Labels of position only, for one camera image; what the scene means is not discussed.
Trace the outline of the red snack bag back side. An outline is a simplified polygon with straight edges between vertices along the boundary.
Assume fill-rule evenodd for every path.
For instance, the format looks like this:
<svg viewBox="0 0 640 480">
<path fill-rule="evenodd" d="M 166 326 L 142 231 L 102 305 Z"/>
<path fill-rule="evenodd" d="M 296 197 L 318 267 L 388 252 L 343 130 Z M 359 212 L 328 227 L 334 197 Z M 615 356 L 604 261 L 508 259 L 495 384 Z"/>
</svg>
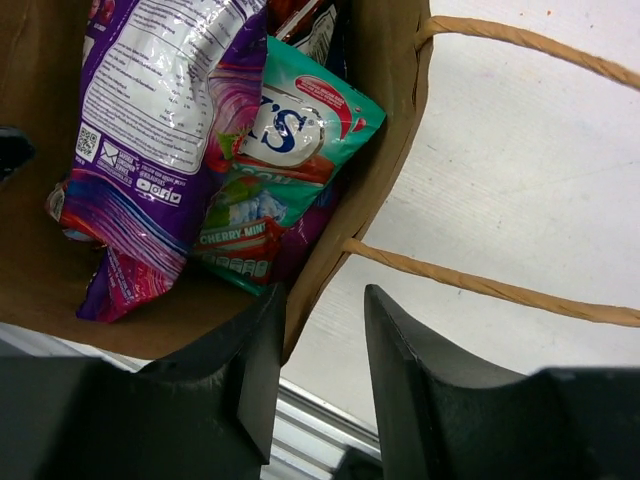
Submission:
<svg viewBox="0 0 640 480">
<path fill-rule="evenodd" d="M 350 1 L 269 0 L 267 32 L 326 66 L 336 50 L 333 37 L 347 20 Z"/>
</svg>

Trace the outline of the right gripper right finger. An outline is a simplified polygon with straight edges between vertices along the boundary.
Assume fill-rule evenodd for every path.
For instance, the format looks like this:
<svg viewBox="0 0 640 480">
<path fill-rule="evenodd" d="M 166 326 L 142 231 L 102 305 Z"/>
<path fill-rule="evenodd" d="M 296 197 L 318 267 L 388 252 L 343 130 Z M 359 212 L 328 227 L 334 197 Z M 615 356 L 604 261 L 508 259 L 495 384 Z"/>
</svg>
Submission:
<svg viewBox="0 0 640 480">
<path fill-rule="evenodd" d="M 638 477 L 637 369 L 522 375 L 431 330 L 376 285 L 364 316 L 386 478 Z"/>
</svg>

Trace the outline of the aluminium front rail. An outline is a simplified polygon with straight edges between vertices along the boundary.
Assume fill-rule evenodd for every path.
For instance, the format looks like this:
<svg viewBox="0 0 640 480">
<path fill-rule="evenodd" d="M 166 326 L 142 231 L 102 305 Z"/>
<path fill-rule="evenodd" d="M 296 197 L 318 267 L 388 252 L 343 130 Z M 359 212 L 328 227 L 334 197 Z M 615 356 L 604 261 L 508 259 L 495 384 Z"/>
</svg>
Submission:
<svg viewBox="0 0 640 480">
<path fill-rule="evenodd" d="M 148 364 L 143 359 L 5 323 L 1 325 L 1 341 L 39 357 L 99 357 L 130 372 Z M 351 450 L 381 458 L 372 427 L 285 379 L 279 381 L 271 459 L 262 469 L 263 479 L 329 479 Z"/>
</svg>

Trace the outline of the purple silver candy bag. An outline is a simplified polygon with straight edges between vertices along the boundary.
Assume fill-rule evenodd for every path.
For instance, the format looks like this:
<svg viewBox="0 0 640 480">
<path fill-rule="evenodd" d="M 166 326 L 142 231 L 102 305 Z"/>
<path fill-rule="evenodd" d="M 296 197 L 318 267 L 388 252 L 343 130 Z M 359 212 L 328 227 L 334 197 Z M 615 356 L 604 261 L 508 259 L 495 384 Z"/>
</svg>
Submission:
<svg viewBox="0 0 640 480">
<path fill-rule="evenodd" d="M 111 323 L 167 293 L 254 124 L 263 1 L 95 1 L 73 165 L 48 199 L 105 252 L 77 311 Z"/>
</svg>

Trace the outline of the green paper bag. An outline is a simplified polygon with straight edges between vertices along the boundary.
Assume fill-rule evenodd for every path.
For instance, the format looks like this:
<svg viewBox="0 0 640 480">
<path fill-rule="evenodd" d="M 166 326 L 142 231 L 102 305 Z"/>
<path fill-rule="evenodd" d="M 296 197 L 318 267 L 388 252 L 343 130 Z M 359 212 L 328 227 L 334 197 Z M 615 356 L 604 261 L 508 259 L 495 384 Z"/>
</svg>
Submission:
<svg viewBox="0 0 640 480">
<path fill-rule="evenodd" d="M 196 272 L 124 322 L 80 321 L 76 307 L 98 264 L 66 240 L 45 214 L 45 196 L 71 162 L 78 121 L 86 1 L 5 1 L 1 5 L 1 122 L 24 131 L 36 155 L 1 186 L 1 319 L 4 323 L 141 359 L 171 353 L 226 323 L 250 297 Z M 291 290 L 285 355 L 331 278 L 355 254 L 390 268 L 515 304 L 597 323 L 635 327 L 636 310 L 588 304 L 500 283 L 369 247 L 363 236 L 409 154 L 427 101 L 433 39 L 442 33 L 487 38 L 546 53 L 637 88 L 617 63 L 513 26 L 435 16 L 425 1 L 357 1 L 347 58 L 355 84 L 389 119 L 358 155 L 353 186 Z"/>
</svg>

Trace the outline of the teal Fox's candy bag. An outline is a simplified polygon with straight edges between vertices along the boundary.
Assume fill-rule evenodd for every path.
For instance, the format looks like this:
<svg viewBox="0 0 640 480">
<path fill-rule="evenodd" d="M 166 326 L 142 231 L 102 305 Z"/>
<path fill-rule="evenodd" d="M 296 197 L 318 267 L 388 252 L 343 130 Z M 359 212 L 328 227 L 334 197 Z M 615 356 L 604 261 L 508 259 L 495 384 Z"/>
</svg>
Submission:
<svg viewBox="0 0 640 480">
<path fill-rule="evenodd" d="M 258 294 L 273 264 L 293 264 L 283 238 L 381 127 L 384 111 L 294 47 L 271 37 L 259 111 L 240 143 L 193 256 Z"/>
</svg>

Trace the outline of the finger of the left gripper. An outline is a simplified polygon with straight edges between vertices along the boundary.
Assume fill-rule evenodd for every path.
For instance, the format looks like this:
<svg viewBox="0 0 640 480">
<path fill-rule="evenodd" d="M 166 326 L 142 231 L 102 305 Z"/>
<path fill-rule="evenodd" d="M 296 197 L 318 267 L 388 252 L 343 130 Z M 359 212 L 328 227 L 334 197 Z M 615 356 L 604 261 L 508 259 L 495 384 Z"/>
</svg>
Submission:
<svg viewBox="0 0 640 480">
<path fill-rule="evenodd" d="M 0 181 L 6 183 L 21 167 L 32 160 L 36 149 L 20 129 L 2 127 L 0 130 Z"/>
</svg>

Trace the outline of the magenta grape candy bag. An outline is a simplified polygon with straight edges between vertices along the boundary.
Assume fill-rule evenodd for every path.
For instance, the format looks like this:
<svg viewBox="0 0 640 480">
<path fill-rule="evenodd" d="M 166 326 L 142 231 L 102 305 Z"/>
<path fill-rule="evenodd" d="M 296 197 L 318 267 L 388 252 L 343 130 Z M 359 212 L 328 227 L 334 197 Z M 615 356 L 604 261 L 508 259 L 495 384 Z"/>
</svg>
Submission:
<svg viewBox="0 0 640 480">
<path fill-rule="evenodd" d="M 341 189 L 328 185 L 302 217 L 282 236 L 272 267 L 272 282 L 292 285 L 302 271 L 312 249 L 331 220 L 341 197 Z"/>
</svg>

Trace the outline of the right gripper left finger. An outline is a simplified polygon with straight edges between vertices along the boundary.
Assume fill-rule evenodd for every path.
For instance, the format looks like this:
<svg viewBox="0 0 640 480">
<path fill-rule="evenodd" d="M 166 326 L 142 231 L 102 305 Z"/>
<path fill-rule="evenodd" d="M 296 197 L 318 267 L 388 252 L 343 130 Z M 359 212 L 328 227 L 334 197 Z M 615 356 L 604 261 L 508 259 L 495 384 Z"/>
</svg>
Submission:
<svg viewBox="0 0 640 480">
<path fill-rule="evenodd" d="M 256 479 L 270 458 L 286 292 L 137 372 L 97 357 L 1 361 L 5 479 Z"/>
</svg>

